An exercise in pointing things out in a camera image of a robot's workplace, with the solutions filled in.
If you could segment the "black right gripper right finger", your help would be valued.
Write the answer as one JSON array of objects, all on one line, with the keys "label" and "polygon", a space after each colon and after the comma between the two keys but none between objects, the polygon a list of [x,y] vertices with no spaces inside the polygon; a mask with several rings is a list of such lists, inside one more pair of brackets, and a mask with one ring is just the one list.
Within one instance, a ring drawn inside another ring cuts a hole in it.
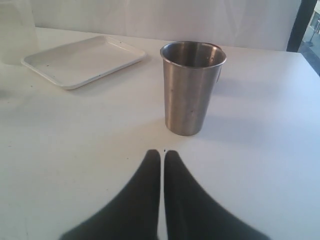
[{"label": "black right gripper right finger", "polygon": [[164,205],[170,240],[268,239],[211,198],[175,150],[164,159]]}]

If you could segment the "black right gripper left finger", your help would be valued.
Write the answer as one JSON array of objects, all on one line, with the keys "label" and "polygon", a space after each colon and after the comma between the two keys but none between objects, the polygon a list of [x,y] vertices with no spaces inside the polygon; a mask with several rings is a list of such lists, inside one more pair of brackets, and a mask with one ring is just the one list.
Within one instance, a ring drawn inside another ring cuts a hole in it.
[{"label": "black right gripper left finger", "polygon": [[62,240],[158,239],[161,156],[146,152],[125,187],[100,211],[67,231]]}]

